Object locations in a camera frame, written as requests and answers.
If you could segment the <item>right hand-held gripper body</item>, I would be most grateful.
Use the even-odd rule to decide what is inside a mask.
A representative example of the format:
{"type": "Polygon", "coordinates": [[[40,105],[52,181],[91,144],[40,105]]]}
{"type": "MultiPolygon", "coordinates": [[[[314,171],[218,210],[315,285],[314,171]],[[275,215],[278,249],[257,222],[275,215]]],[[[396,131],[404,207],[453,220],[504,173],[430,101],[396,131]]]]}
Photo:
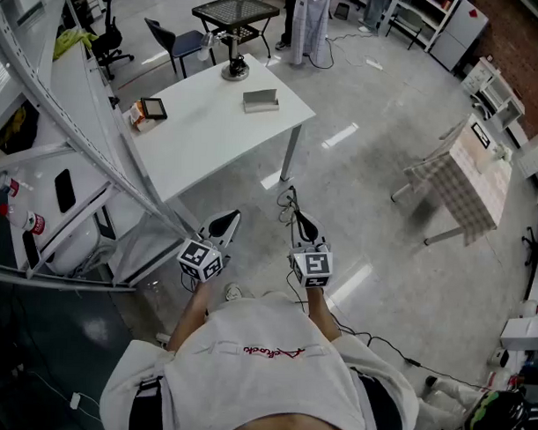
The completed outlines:
{"type": "Polygon", "coordinates": [[[327,243],[293,248],[289,255],[291,269],[301,287],[316,288],[329,284],[334,260],[327,243]]]}

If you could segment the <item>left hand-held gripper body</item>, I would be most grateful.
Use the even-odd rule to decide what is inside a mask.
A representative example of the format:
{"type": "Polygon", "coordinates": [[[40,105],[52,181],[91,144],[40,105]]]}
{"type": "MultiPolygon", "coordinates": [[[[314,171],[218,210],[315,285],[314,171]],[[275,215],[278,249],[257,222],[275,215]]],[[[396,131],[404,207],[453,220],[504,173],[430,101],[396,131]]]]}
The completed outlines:
{"type": "Polygon", "coordinates": [[[183,274],[198,282],[207,282],[225,267],[225,237],[206,237],[195,233],[187,238],[177,255],[183,274]]]}

